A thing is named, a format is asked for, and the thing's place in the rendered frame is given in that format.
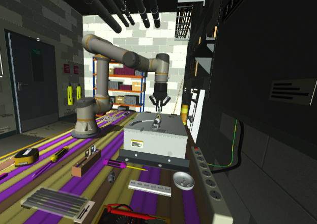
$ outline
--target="dark gray door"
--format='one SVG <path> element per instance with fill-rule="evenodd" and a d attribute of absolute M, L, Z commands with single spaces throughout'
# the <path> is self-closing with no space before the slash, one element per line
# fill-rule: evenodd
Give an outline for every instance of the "dark gray door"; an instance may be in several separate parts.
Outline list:
<path fill-rule="evenodd" d="M 55 48 L 8 32 L 19 132 L 59 120 Z"/>

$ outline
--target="storage rack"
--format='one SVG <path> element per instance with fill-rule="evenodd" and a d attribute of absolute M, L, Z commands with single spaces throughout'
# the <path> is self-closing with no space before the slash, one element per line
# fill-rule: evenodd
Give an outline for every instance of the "storage rack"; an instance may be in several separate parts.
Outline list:
<path fill-rule="evenodd" d="M 95 95 L 95 57 L 92 57 L 92 78 L 93 78 L 93 91 Z M 122 64 L 119 62 L 116 62 L 114 60 L 111 60 L 109 62 L 110 64 Z M 146 92 L 142 91 L 142 85 L 143 83 L 146 83 L 146 77 L 143 76 L 143 72 L 141 72 L 141 77 L 140 76 L 135 76 L 135 75 L 108 75 L 109 77 L 119 77 L 119 78 L 140 78 L 141 79 L 141 91 L 133 91 L 133 90 L 114 90 L 114 89 L 108 89 L 109 91 L 117 91 L 117 92 L 130 92 L 130 93 L 140 93 L 140 98 L 139 98 L 139 105 L 128 105 L 128 104 L 121 104 L 121 103 L 114 103 L 114 105 L 119 105 L 119 106 L 133 106 L 133 107 L 139 107 L 139 112 L 145 111 L 145 96 Z"/>

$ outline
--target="green wire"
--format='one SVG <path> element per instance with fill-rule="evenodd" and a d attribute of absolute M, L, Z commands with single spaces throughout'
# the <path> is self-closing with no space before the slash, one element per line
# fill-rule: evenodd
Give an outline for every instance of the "green wire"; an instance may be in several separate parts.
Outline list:
<path fill-rule="evenodd" d="M 236 138 L 236 129 L 237 129 L 237 119 L 236 119 L 236 125 L 234 127 L 234 136 L 233 136 L 233 145 L 232 145 L 232 160 L 230 161 L 230 164 L 229 165 L 213 165 L 213 164 L 207 163 L 208 165 L 213 165 L 213 166 L 218 166 L 218 167 L 227 167 L 227 166 L 230 166 L 232 164 L 232 162 L 233 162 L 234 139 Z"/>

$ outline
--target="black ceiling pipe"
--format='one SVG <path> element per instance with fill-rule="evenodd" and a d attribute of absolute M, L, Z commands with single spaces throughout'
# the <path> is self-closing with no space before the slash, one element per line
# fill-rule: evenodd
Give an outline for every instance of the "black ceiling pipe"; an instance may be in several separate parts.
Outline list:
<path fill-rule="evenodd" d="M 94 12 L 97 13 L 98 16 L 103 19 L 107 23 L 113 31 L 116 33 L 121 33 L 122 28 L 119 23 L 112 17 L 112 15 L 108 12 L 108 10 L 102 5 L 99 0 L 83 0 Z"/>
<path fill-rule="evenodd" d="M 149 0 L 153 22 L 155 23 L 155 27 L 159 28 L 161 26 L 161 22 L 159 21 L 159 13 L 158 13 L 158 6 L 157 0 Z"/>
<path fill-rule="evenodd" d="M 126 5 L 122 2 L 122 0 L 115 0 L 115 2 L 121 8 L 121 11 L 126 14 L 126 17 L 130 21 L 131 25 L 135 25 L 135 21 L 133 21 L 130 12 L 128 11 Z"/>
<path fill-rule="evenodd" d="M 119 19 L 124 23 L 125 27 L 129 27 L 130 24 L 128 24 L 127 20 L 123 17 L 117 5 L 112 0 L 106 0 L 106 1 L 110 5 L 110 7 L 113 9 L 113 11 L 117 14 Z"/>
<path fill-rule="evenodd" d="M 148 20 L 148 15 L 146 13 L 146 8 L 143 5 L 142 0 L 134 0 L 138 9 L 138 13 L 141 15 L 141 19 L 146 28 L 150 28 L 150 21 Z"/>

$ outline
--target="bundle of metal rods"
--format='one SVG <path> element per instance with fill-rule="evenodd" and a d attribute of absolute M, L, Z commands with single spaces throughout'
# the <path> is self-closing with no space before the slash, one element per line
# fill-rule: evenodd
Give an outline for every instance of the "bundle of metal rods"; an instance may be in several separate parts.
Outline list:
<path fill-rule="evenodd" d="M 80 212 L 86 202 L 87 199 L 84 198 L 41 188 L 30 196 L 23 205 L 41 208 L 73 218 Z"/>

